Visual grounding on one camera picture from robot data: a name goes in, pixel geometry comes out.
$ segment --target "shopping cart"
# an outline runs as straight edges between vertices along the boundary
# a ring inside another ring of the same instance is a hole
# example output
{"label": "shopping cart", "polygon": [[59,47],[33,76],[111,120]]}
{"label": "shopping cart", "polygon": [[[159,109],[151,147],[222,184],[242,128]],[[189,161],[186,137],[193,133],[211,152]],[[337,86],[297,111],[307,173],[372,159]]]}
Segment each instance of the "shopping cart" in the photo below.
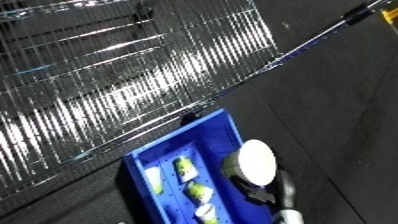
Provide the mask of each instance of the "shopping cart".
{"label": "shopping cart", "polygon": [[281,54],[251,0],[1,1],[0,215],[389,2],[364,3]]}

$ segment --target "wire basket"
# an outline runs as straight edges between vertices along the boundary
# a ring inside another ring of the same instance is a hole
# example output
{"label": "wire basket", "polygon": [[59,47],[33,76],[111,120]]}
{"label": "wire basket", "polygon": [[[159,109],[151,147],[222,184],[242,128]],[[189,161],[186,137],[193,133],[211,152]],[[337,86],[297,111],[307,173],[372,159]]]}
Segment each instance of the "wire basket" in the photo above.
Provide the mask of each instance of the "wire basket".
{"label": "wire basket", "polygon": [[6,0],[0,31],[2,199],[278,54],[251,0]]}

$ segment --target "paper cup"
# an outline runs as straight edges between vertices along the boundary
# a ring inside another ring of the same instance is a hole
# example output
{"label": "paper cup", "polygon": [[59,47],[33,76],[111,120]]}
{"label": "paper cup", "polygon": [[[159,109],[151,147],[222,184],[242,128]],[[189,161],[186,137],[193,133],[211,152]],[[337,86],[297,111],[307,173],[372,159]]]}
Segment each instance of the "paper cup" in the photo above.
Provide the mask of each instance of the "paper cup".
{"label": "paper cup", "polygon": [[188,194],[192,200],[199,204],[206,204],[210,201],[213,196],[214,190],[203,184],[199,184],[195,181],[191,181],[185,188],[186,194]]}
{"label": "paper cup", "polygon": [[213,204],[201,205],[195,212],[197,219],[203,224],[217,224],[216,207]]}
{"label": "paper cup", "polygon": [[180,156],[174,160],[174,166],[182,183],[190,181],[199,175],[191,159],[186,156]]}
{"label": "paper cup", "polygon": [[163,193],[163,185],[162,185],[162,178],[160,174],[160,168],[159,167],[151,167],[145,170],[145,175],[149,179],[149,182],[152,186],[152,190],[156,194],[162,194]]}
{"label": "paper cup", "polygon": [[238,176],[254,185],[265,186],[275,178],[276,159],[264,142],[250,140],[223,160],[222,172],[227,178]]}

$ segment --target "blue plastic tray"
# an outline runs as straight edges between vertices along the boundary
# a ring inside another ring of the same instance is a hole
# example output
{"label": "blue plastic tray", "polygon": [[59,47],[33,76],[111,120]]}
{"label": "blue plastic tray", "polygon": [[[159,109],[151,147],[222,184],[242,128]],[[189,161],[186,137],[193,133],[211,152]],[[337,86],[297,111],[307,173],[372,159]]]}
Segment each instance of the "blue plastic tray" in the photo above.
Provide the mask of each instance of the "blue plastic tray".
{"label": "blue plastic tray", "polygon": [[[197,206],[183,193],[173,161],[188,156],[199,171],[194,180],[215,190],[211,203],[219,223],[271,223],[269,209],[244,200],[243,195],[222,175],[224,157],[237,150],[242,140],[225,110],[218,110],[148,145],[125,155],[127,167],[143,197],[154,223],[198,223]],[[161,169],[163,193],[153,192],[144,170]]]}

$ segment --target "black floor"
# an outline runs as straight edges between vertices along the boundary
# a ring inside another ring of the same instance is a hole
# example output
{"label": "black floor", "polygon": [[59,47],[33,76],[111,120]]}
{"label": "black floor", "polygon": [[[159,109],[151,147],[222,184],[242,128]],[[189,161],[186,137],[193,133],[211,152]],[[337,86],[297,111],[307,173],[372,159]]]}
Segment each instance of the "black floor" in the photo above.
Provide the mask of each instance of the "black floor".
{"label": "black floor", "polygon": [[[361,1],[256,2],[287,51]],[[232,114],[244,139],[276,149],[294,173],[306,223],[398,223],[397,72],[398,36],[375,15],[251,80],[217,107]],[[148,223],[131,185],[118,161],[14,223]]]}

